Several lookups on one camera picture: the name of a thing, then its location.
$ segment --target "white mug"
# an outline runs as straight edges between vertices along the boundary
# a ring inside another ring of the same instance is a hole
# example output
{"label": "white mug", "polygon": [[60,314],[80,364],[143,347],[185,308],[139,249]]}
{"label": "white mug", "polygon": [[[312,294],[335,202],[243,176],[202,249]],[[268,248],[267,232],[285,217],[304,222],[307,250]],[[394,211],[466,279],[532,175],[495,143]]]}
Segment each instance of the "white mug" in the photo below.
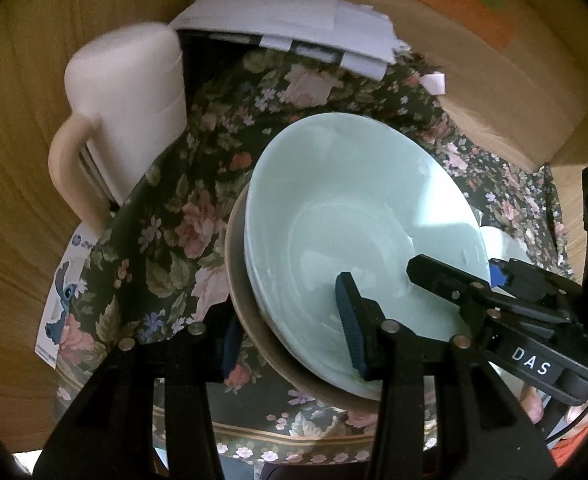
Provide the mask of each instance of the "white mug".
{"label": "white mug", "polygon": [[98,236],[109,218],[104,194],[80,165],[89,153],[119,205],[157,156],[185,129],[181,47],[164,23],[141,23],[96,38],[65,71],[72,115],[59,128],[48,165],[56,189]]}

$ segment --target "bowl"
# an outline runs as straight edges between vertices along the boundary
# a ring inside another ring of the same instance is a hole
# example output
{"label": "bowl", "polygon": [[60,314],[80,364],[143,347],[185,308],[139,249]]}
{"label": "bowl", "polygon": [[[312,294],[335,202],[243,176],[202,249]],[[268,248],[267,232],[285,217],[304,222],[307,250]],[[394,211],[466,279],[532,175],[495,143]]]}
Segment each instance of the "bowl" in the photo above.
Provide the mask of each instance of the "bowl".
{"label": "bowl", "polygon": [[234,204],[225,237],[225,266],[230,296],[245,333],[268,364],[300,391],[322,400],[329,406],[363,413],[378,412],[376,400],[365,399],[341,390],[305,368],[283,346],[263,319],[245,267],[244,230],[247,189],[248,186],[245,186]]}
{"label": "bowl", "polygon": [[247,195],[248,274],[264,320],[318,377],[380,398],[352,368],[334,299],[349,271],[360,293],[418,335],[468,329],[458,308],[413,285],[405,269],[427,254],[483,280],[476,219],[443,168],[387,125],[353,114],[290,124],[259,158]]}

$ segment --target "blue gripper pad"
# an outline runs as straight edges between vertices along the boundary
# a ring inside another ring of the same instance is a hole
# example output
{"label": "blue gripper pad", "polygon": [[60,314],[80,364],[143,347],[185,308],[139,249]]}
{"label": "blue gripper pad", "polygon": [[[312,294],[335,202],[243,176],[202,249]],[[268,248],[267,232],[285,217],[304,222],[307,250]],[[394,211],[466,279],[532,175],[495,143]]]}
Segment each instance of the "blue gripper pad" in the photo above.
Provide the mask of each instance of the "blue gripper pad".
{"label": "blue gripper pad", "polygon": [[376,301],[361,297],[349,272],[337,276],[335,292],[352,366],[366,381],[381,379],[385,357],[378,342],[378,327],[385,320],[383,311]]}
{"label": "blue gripper pad", "polygon": [[507,283],[507,276],[499,266],[490,264],[490,286],[503,286]]}

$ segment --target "cartoon character print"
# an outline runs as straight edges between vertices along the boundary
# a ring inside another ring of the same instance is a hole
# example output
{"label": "cartoon character print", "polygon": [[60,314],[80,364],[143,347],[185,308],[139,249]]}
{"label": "cartoon character print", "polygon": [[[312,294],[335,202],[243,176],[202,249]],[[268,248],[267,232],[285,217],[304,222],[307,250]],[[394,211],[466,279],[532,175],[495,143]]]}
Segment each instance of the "cartoon character print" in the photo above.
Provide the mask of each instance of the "cartoon character print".
{"label": "cartoon character print", "polygon": [[69,283],[65,286],[65,274],[68,272],[68,269],[69,262],[64,262],[56,271],[56,276],[54,278],[54,288],[60,298],[60,304],[63,309],[60,313],[60,318],[56,322],[47,323],[45,325],[45,333],[47,337],[49,337],[56,345],[60,343],[60,337],[63,333],[63,327],[65,326],[65,321],[68,316],[69,306],[72,298],[74,298],[74,295],[76,294],[75,283]]}

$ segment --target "wooden surface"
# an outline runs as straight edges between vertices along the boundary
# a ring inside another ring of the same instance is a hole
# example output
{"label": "wooden surface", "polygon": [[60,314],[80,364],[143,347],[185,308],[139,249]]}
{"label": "wooden surface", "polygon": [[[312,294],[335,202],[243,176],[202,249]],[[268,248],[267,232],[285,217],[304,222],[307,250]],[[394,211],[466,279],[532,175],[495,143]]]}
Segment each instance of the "wooden surface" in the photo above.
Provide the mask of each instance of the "wooden surface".
{"label": "wooden surface", "polygon": [[588,166],[588,113],[551,162],[554,182],[568,233],[568,258],[578,280],[583,279],[587,234],[583,229],[581,171]]}
{"label": "wooden surface", "polygon": [[[446,67],[445,104],[468,135],[524,168],[551,158],[588,110],[586,78],[557,39],[588,73],[588,13],[580,0],[529,0],[556,36],[521,0],[506,0],[519,35],[502,52],[416,0],[357,1],[388,12],[399,37]],[[66,63],[103,32],[169,20],[187,3],[0,2],[0,436],[12,451],[39,448],[53,426],[54,372],[36,357],[34,342],[52,273],[77,223],[47,172],[48,145],[69,115]],[[567,204],[577,201],[577,175],[587,164],[588,115],[554,158],[566,223],[576,222]],[[570,247],[570,258],[577,254]]]}
{"label": "wooden surface", "polygon": [[443,67],[441,101],[456,123],[526,170],[550,160],[588,110],[586,76],[523,0],[497,0],[517,29],[502,50],[418,0],[351,1],[388,14],[399,38]]}
{"label": "wooden surface", "polygon": [[55,373],[34,354],[52,275],[78,220],[48,176],[48,146],[69,115],[63,72],[92,38],[168,21],[188,0],[0,1],[0,437],[42,447]]}

